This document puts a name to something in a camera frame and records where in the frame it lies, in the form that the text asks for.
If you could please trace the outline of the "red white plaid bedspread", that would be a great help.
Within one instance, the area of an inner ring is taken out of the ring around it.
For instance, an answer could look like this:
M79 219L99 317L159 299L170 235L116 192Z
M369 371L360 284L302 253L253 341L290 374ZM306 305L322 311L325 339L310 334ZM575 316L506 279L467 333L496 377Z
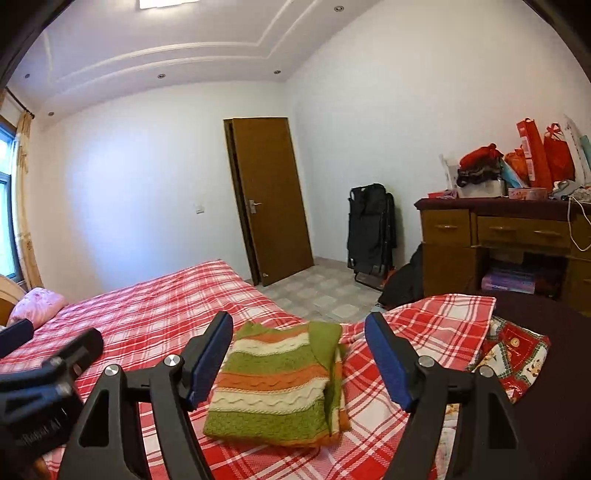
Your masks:
M214 476L382 478L408 417L388 396L363 324L301 320L221 261L67 305L1 369L37 367L95 328L103 355L77 381L87 397L106 366L153 366L221 311L235 323L233 341L212 394L190 415Z

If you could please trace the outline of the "red gift bag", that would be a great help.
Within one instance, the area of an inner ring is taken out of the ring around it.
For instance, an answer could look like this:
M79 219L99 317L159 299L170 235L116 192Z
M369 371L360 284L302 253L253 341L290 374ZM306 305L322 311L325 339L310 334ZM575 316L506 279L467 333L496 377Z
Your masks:
M572 156L558 123L552 123L547 127L543 146L552 180L554 182L574 180L575 167Z

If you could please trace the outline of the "brown wooden dresser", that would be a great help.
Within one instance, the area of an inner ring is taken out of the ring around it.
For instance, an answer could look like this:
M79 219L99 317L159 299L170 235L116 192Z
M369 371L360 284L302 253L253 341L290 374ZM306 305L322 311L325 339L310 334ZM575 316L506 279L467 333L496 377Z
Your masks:
M428 296L477 294L493 270L535 276L534 295L590 313L590 206L575 199L435 199L416 203Z

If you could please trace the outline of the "purple box in dresser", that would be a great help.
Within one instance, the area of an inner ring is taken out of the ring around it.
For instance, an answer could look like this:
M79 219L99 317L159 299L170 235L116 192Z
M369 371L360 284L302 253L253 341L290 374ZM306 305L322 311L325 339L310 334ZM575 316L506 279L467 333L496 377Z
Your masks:
M533 295L536 290L535 276L529 273L493 270L482 281L484 291L509 291Z

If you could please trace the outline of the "christmas patterned cloth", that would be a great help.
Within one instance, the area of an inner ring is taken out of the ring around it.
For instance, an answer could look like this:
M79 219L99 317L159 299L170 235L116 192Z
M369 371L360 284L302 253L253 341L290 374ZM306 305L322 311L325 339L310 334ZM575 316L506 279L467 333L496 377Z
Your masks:
M550 346L548 336L493 315L468 370L475 371L483 365L492 368L510 402L516 403L540 375Z

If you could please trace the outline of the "red clothes pile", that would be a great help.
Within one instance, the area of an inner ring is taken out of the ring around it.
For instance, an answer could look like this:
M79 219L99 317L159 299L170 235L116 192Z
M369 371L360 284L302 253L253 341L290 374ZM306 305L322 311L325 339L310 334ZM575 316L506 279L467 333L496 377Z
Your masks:
M503 154L498 150L496 144L491 143L466 154L461 158L459 167L462 171L496 168L502 158Z

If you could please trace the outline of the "black folded chair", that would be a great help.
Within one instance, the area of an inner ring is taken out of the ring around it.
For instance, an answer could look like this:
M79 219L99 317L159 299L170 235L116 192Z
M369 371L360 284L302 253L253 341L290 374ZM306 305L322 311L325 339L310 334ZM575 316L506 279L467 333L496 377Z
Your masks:
M398 247L394 196L379 183L349 191L349 228L346 251L355 280L381 291L394 270Z

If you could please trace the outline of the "brown wooden door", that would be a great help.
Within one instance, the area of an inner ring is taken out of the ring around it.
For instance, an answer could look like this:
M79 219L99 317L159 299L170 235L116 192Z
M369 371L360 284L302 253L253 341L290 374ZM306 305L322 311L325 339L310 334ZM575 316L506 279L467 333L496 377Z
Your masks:
M314 265L286 117L223 122L252 282L269 286Z

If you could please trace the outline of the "pink pillow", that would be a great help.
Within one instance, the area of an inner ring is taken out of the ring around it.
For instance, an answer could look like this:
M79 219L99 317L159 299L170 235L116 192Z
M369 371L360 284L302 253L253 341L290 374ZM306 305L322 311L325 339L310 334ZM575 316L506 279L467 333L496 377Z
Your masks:
M36 330L53 319L66 305L63 295L40 287L33 288L13 308L7 325L28 320Z

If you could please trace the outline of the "green knitted sweater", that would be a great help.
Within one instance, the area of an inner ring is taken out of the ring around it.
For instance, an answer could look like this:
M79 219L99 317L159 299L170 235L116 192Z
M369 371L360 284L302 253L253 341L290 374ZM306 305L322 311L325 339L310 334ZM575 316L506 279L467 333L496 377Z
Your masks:
M247 322L219 372L204 435L224 441L317 448L349 429L342 392L342 326Z

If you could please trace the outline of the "window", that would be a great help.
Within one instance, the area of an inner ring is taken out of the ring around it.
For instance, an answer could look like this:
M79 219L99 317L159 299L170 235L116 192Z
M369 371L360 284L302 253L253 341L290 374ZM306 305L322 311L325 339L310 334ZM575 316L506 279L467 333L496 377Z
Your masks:
M23 277L19 266L12 215L12 154L16 128L1 117L0 126L0 201L1 201L1 271L17 283Z

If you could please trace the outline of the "pink box on dresser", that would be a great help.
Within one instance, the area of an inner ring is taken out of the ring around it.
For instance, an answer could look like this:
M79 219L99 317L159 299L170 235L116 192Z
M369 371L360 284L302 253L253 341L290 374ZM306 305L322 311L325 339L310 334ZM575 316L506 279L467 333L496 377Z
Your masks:
M549 198L545 188L509 188L508 198L523 201L545 201Z

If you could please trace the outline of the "tall red gift box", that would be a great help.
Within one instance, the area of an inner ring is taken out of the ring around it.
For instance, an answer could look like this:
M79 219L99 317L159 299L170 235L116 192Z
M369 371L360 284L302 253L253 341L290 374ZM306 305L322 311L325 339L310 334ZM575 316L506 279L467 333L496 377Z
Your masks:
M517 123L517 129L525 156L530 185L551 192L553 189L552 176L535 121L531 118L525 118Z

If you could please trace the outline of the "yellow curtain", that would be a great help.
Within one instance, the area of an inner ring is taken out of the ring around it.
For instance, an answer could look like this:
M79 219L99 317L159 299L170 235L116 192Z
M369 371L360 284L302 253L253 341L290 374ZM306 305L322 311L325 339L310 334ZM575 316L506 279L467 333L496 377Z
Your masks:
M23 111L19 117L13 147L12 214L18 262L28 290L42 287L26 208L29 140L33 116Z

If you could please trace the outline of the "black bag on floor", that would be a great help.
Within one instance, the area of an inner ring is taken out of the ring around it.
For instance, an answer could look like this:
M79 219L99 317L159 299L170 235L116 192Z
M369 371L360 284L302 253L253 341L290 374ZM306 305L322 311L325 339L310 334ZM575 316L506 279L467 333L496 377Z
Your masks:
M420 244L410 261L388 279L378 303L391 310L424 297L423 246Z

